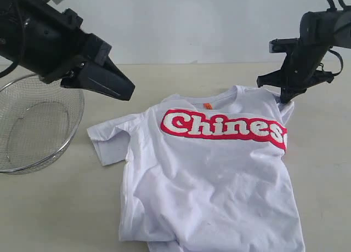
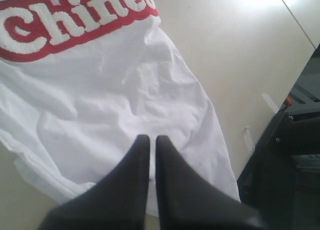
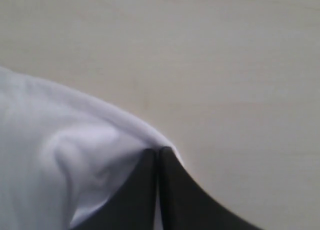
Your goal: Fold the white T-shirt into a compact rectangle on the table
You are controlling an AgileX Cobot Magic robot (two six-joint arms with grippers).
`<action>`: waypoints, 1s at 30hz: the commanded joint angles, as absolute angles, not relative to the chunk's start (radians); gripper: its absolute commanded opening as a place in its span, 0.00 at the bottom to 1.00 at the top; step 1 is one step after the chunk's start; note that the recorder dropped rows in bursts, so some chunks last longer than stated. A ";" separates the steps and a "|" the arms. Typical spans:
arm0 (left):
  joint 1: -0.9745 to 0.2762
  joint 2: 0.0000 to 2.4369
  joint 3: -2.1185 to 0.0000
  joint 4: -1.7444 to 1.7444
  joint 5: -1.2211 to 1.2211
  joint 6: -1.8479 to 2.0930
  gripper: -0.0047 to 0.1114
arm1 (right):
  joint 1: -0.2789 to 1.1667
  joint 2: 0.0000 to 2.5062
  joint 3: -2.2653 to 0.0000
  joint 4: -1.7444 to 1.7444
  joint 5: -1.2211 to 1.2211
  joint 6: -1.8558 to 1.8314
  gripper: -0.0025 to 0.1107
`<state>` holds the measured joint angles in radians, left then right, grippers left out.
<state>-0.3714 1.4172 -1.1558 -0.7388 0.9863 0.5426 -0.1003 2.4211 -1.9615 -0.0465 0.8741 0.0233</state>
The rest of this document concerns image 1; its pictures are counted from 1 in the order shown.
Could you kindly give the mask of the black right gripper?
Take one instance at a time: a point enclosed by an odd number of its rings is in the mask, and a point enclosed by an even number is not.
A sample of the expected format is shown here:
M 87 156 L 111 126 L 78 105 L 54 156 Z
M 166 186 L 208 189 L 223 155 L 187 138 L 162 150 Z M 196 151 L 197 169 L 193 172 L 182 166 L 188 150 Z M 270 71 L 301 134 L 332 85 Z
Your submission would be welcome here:
M 287 54 L 281 71 L 258 76 L 257 87 L 268 85 L 281 88 L 280 102 L 289 103 L 293 98 L 304 94 L 307 88 L 328 79 L 327 73 L 316 70 L 328 49 L 328 45 L 297 43 Z

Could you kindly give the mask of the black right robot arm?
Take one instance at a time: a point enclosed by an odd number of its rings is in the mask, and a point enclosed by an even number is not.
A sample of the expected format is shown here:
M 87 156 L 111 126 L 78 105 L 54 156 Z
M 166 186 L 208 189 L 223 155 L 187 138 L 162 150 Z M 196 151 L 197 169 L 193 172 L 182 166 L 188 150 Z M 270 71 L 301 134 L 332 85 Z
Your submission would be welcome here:
M 350 10 L 307 12 L 303 15 L 299 38 L 274 39 L 270 53 L 285 53 L 282 67 L 257 78 L 257 85 L 280 88 L 280 101 L 288 103 L 304 94 L 308 88 L 331 83 L 340 72 L 325 71 L 322 60 L 326 53 L 335 55 L 341 65 L 341 55 L 333 47 L 350 48 Z

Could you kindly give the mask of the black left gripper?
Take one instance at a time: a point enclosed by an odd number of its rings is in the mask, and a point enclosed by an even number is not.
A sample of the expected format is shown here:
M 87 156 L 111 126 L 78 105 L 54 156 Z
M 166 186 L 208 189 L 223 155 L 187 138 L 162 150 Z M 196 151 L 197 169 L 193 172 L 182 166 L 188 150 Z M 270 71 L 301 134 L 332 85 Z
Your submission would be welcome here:
M 111 45 L 81 29 L 72 9 L 57 11 L 43 0 L 1 0 L 1 57 L 50 83 L 128 101 L 134 83 L 109 58 Z

